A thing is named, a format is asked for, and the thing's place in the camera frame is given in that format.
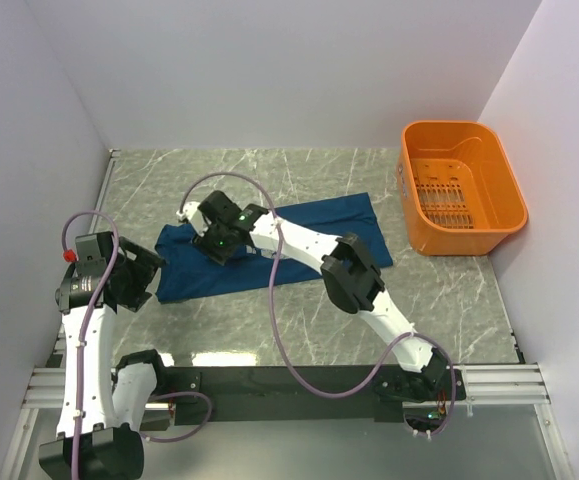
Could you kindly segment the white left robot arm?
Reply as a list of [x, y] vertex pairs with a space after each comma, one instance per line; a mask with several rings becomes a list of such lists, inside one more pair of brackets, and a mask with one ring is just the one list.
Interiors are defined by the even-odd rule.
[[139, 311], [164, 265], [157, 254], [110, 231], [76, 238], [56, 291], [65, 332], [65, 385], [56, 438], [38, 449], [52, 479], [138, 479], [144, 471], [139, 433], [147, 402], [169, 388], [154, 349], [112, 359], [119, 309]]

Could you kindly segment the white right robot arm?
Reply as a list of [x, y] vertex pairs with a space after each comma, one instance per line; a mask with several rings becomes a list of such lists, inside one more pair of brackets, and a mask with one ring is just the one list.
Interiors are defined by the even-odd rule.
[[448, 356], [418, 333], [396, 306], [377, 261], [358, 235], [320, 233], [290, 222], [271, 206], [239, 208], [222, 191], [201, 202], [183, 201], [177, 217], [194, 229], [196, 248], [220, 265], [240, 247], [250, 246], [272, 253], [273, 275], [282, 258], [319, 274], [330, 302], [359, 316], [387, 343], [404, 373], [401, 385], [393, 390], [403, 400], [434, 400], [443, 381], [451, 377]]

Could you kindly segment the orange plastic basket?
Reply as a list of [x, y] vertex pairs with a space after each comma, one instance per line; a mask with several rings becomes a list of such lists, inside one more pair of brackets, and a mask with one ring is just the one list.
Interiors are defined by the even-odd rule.
[[421, 255], [487, 255], [528, 220], [499, 137], [478, 122], [407, 125], [396, 179], [408, 240]]

